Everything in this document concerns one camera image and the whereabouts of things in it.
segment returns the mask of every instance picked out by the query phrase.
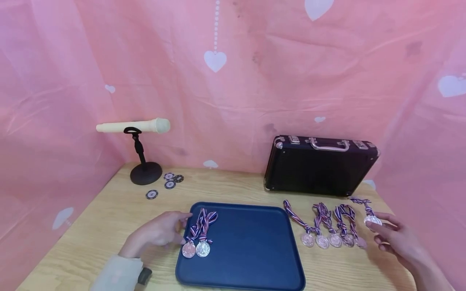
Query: wooden table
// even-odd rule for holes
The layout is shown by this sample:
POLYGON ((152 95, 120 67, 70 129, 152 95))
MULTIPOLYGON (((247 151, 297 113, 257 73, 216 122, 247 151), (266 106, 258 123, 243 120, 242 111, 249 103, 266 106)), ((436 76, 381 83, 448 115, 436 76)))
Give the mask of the wooden table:
MULTIPOLYGON (((329 209, 346 200, 324 196, 266 192, 263 176, 213 169, 165 169, 182 174, 185 180, 174 189, 164 188, 163 178, 148 186, 129 180, 135 164, 123 166, 70 229, 42 259, 21 284, 20 291, 88 290, 109 257, 118 253, 127 236, 140 225, 167 210, 188 212, 198 201, 282 206, 288 199, 293 210, 307 222, 314 219, 311 206, 324 202, 329 209), (157 189, 159 195, 148 200, 145 193, 157 189)), ((368 198, 376 211, 390 212, 388 206, 367 184, 362 183, 355 196, 368 198)), ((357 247, 322 250, 301 244, 304 229, 292 222, 304 273, 305 290, 324 291, 404 291, 414 290, 411 275, 394 256, 378 250, 372 233, 365 226, 364 208, 354 205, 358 233, 368 242, 368 249, 357 247)), ((151 247, 143 256, 152 271, 146 290, 200 290, 180 285, 175 278, 179 246, 151 247)))

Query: sleeve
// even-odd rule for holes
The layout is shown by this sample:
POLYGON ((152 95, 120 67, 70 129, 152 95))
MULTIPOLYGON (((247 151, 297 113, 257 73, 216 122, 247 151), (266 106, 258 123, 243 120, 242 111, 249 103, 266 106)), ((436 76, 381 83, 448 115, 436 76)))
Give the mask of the sleeve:
POLYGON ((127 259, 113 255, 97 276, 91 291, 134 291, 143 268, 140 258, 127 259))

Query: pink backdrop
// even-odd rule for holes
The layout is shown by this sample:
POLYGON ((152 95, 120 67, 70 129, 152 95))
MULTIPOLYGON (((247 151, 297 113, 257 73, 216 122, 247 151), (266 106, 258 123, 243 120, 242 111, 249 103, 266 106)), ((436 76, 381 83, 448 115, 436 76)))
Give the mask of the pink backdrop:
POLYGON ((168 118, 148 160, 263 172, 276 134, 367 139, 367 177, 461 289, 466 3, 0 3, 0 284, 13 290, 115 171, 102 122, 168 118), (440 234, 447 235, 447 240, 440 234))

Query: medal ribbon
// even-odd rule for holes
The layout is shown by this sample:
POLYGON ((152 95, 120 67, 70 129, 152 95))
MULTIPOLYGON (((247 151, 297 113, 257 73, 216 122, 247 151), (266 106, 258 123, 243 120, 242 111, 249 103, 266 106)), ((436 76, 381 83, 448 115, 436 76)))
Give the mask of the medal ribbon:
POLYGON ((327 209, 325 204, 320 202, 319 204, 314 204, 314 207, 317 208, 318 212, 322 215, 322 222, 327 227, 331 234, 336 234, 335 229, 332 227, 332 212, 327 209))
POLYGON ((341 209, 341 213, 349 219, 349 229, 354 239, 357 240, 358 236, 356 232, 356 213, 354 212, 352 207, 349 205, 340 204, 339 207, 341 209))
POLYGON ((348 235, 348 229, 346 228, 346 225, 343 222, 342 212, 344 212, 344 210, 341 210, 340 206, 335 207, 334 213, 335 213, 336 220, 337 220, 336 226, 341 231, 341 236, 343 237, 343 236, 348 235))
POLYGON ((374 211, 372 211, 372 208, 369 207, 369 205, 368 205, 369 203, 371 203, 371 201, 369 199, 359 199, 359 198, 356 198, 356 197, 350 197, 348 199, 351 200, 354 203, 364 205, 364 208, 366 210, 366 215, 375 216, 374 211))
POLYGON ((186 239, 189 240, 192 243, 194 243, 194 240, 196 238, 198 238, 198 236, 199 236, 199 232, 200 232, 200 229, 201 229, 201 224, 202 224, 202 221, 204 220, 204 217, 202 216, 202 213, 203 212, 201 210, 201 212, 199 213, 198 219, 196 220, 196 224, 193 224, 189 228, 191 236, 190 237, 188 236, 186 239))
POLYGON ((317 210, 317 215, 314 218, 314 228, 316 230, 317 235, 320 236, 322 235, 322 232, 320 231, 320 224, 322 223, 323 216, 318 206, 319 204, 314 204, 312 207, 317 210))
POLYGON ((296 221, 300 226, 304 227, 306 230, 307 234, 310 234, 311 232, 317 232, 317 230, 313 227, 310 227, 307 223, 302 221, 292 210, 291 210, 291 205, 288 202, 288 200, 283 201, 283 207, 285 208, 286 213, 294 220, 296 221))
POLYGON ((213 241, 211 239, 207 239, 207 232, 209 231, 209 225, 214 223, 219 216, 217 215, 216 211, 206 214, 207 211, 205 208, 202 208, 201 212, 203 213, 203 222, 201 226, 201 234, 199 235, 199 241, 207 241, 208 244, 211 244, 213 241))

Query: briefcase handle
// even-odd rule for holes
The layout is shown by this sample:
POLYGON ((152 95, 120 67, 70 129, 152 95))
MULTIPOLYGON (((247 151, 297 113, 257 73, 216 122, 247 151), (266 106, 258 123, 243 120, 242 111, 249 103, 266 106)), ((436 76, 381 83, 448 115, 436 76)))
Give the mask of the briefcase handle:
POLYGON ((330 150, 334 152, 345 152, 350 149, 350 143, 349 141, 342 140, 343 144, 345 145, 344 148, 336 148, 336 147, 319 147, 317 145, 317 140, 315 140, 315 137, 311 137, 310 139, 311 146, 315 148, 316 150, 330 150))

